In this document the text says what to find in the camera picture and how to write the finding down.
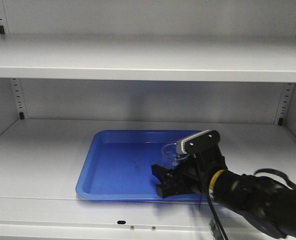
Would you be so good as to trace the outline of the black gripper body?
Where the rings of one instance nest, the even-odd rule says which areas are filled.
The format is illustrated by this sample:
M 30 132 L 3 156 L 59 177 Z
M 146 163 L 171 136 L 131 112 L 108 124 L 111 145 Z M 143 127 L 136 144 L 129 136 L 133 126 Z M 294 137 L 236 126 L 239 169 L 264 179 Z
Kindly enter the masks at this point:
M 225 157 L 218 147 L 194 154 L 180 163 L 172 172 L 178 193 L 207 195 L 213 175 L 226 169 Z

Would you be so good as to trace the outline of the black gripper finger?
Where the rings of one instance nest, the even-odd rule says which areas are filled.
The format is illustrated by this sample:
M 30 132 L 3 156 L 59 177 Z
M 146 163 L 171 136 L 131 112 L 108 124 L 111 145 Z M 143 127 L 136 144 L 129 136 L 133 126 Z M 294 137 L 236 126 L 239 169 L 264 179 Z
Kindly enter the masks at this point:
M 163 199 L 188 194 L 188 191 L 179 185 L 157 184 L 155 187 L 157 195 Z
M 166 183 L 173 177 L 173 170 L 165 168 L 159 164 L 151 166 L 152 175 L 155 176 L 161 183 Z

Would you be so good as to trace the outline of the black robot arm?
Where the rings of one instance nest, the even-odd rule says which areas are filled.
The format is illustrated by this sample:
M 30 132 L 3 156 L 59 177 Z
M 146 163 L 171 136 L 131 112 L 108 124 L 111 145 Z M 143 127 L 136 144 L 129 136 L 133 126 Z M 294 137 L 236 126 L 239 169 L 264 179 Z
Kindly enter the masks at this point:
M 296 186 L 229 171 L 218 146 L 189 155 L 173 169 L 154 164 L 151 170 L 162 198 L 199 194 L 212 211 L 217 203 L 272 238 L 296 238 Z

